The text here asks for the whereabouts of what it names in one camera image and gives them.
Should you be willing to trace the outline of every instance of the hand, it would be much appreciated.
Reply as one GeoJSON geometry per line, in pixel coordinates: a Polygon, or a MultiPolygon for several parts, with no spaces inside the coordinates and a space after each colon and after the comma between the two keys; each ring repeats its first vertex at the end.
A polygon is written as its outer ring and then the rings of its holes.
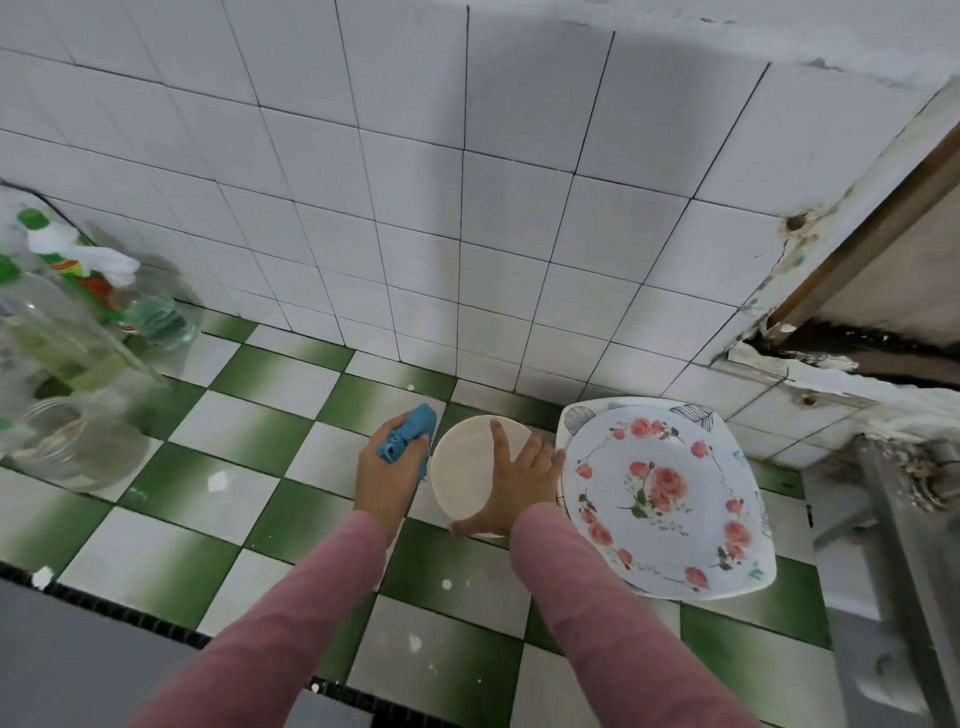
{"type": "Polygon", "coordinates": [[[388,463],[376,454],[392,429],[407,419],[409,412],[397,415],[385,422],[371,436],[367,446],[360,452],[357,464],[356,495],[353,510],[364,511],[376,519],[387,536],[387,544],[393,542],[403,515],[410,505],[417,488],[420,461],[430,447],[430,438],[421,435],[407,446],[395,463],[388,463]]]}
{"type": "Polygon", "coordinates": [[[503,425],[490,420],[493,435],[493,488],[487,504],[468,519],[450,525],[456,536],[495,533],[508,536],[514,522],[534,503],[557,502],[557,480],[564,469],[566,453],[554,455],[553,446],[534,432],[514,462],[503,425]]]}

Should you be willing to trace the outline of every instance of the blue rag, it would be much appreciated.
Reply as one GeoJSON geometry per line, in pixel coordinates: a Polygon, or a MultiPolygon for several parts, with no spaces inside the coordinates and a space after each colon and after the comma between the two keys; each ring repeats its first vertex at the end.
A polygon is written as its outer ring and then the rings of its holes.
{"type": "MultiPolygon", "coordinates": [[[[433,430],[437,426],[437,413],[433,408],[424,402],[413,410],[403,425],[397,429],[391,430],[387,439],[376,449],[376,454],[386,460],[388,463],[395,463],[400,459],[400,455],[407,449],[414,440],[421,435],[427,435],[433,440],[433,430]]],[[[429,452],[423,454],[423,461],[420,463],[420,475],[417,482],[426,477],[426,458],[429,452]]]]}

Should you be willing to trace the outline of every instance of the pink sleeve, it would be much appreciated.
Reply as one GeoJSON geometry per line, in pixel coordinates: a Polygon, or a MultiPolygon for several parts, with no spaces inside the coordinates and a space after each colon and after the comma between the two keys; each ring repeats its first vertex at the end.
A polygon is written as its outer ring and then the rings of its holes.
{"type": "Polygon", "coordinates": [[[605,728],[759,725],[559,508],[520,514],[510,558],[605,728]]]}
{"type": "Polygon", "coordinates": [[[376,586],[386,550],[373,517],[352,513],[207,645],[131,726],[282,726],[337,623],[376,586]]]}

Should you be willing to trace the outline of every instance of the plate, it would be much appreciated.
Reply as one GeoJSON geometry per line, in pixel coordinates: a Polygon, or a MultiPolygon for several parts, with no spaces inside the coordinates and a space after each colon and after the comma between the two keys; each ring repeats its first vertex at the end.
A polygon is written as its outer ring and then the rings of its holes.
{"type": "Polygon", "coordinates": [[[709,409],[614,398],[564,410],[558,500],[639,594],[684,601],[773,583],[773,537],[746,457],[709,409]]]}

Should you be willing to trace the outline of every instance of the person's left hand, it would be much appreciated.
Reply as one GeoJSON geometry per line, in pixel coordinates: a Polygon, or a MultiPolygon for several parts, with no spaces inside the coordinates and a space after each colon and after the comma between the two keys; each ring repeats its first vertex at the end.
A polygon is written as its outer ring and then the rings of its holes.
{"type": "Polygon", "coordinates": [[[403,515],[410,505],[417,488],[417,475],[420,473],[420,461],[430,447],[430,438],[421,435],[407,446],[395,463],[388,463],[376,454],[392,429],[396,429],[407,419],[409,412],[388,420],[371,436],[367,446],[360,452],[357,465],[356,495],[353,499],[354,511],[365,511],[376,519],[387,536],[390,544],[400,528],[403,515]]]}

